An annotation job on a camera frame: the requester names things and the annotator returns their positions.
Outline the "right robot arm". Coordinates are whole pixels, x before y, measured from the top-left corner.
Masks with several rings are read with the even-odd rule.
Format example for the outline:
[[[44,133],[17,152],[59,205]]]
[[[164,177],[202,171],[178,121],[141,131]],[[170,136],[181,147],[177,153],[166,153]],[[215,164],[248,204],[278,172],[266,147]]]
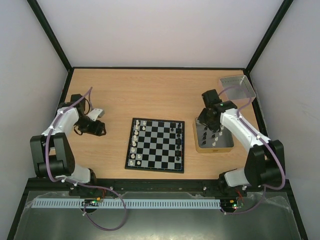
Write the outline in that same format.
[[[222,101],[215,89],[202,95],[204,109],[198,116],[200,124],[217,132],[229,130],[247,151],[243,168],[223,172],[218,178],[218,191],[229,196],[236,187],[251,186],[281,190],[286,183],[284,146],[254,128],[232,101]]]

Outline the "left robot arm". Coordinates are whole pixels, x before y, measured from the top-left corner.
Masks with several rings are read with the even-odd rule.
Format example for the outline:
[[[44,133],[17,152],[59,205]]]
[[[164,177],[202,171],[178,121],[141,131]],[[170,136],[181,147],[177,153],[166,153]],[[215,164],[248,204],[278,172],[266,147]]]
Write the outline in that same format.
[[[58,105],[49,127],[30,139],[30,150],[35,174],[52,182],[79,185],[96,185],[97,177],[90,168],[76,163],[68,135],[89,134],[101,137],[107,134],[106,125],[99,120],[104,110],[94,108],[89,97],[73,94],[70,101]]]

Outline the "black chess board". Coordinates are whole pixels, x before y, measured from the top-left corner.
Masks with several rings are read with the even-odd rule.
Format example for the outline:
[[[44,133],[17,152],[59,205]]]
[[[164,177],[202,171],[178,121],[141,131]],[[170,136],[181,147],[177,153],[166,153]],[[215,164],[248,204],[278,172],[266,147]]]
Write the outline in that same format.
[[[183,174],[185,122],[133,118],[124,168]]]

